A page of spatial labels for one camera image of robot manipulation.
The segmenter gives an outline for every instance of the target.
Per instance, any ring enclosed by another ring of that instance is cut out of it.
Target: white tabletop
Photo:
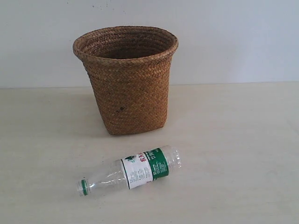
[[[180,172],[103,197],[103,161],[174,145]],[[0,218],[22,224],[299,223],[299,83],[172,86],[164,128],[111,136],[91,88],[0,90]]]

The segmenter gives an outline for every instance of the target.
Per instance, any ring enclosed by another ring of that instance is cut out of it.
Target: woven basket
[[[164,126],[177,47],[177,38],[168,31],[135,26],[95,30],[74,42],[74,54],[83,62],[110,134]]]

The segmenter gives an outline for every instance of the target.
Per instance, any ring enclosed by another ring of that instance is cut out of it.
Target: white label
[[[127,176],[129,189],[153,181],[150,164],[144,153],[129,156],[121,161]]]

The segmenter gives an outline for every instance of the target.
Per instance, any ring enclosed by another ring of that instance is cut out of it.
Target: plastic bottle
[[[132,189],[157,178],[168,176],[181,167],[178,150],[163,146],[116,160],[110,166],[96,170],[91,177],[78,182],[81,196],[107,189]]]

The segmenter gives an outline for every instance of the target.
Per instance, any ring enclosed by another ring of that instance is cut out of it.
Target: basket rim
[[[154,29],[156,31],[162,32],[167,34],[169,37],[173,39],[173,44],[171,47],[169,47],[167,50],[162,51],[161,53],[145,56],[145,57],[138,57],[138,58],[126,58],[126,59],[115,59],[115,58],[106,58],[106,57],[100,57],[100,56],[93,56],[90,54],[87,54],[81,50],[79,50],[79,47],[82,42],[84,42],[85,38],[90,37],[91,35],[100,32],[107,32],[107,31],[113,31],[115,29],[131,29],[131,28],[139,28],[139,29]],[[176,49],[178,48],[178,39],[177,37],[172,34],[171,32],[158,28],[158,27],[151,27],[151,26],[116,26],[116,27],[107,27],[107,28],[101,28],[97,30],[90,31],[79,38],[77,38],[73,43],[73,52],[74,54],[83,62],[89,62],[89,63],[100,63],[104,66],[110,67],[110,66],[129,66],[129,65],[140,65],[145,63],[155,63],[156,61],[162,61],[166,58],[171,57]]]

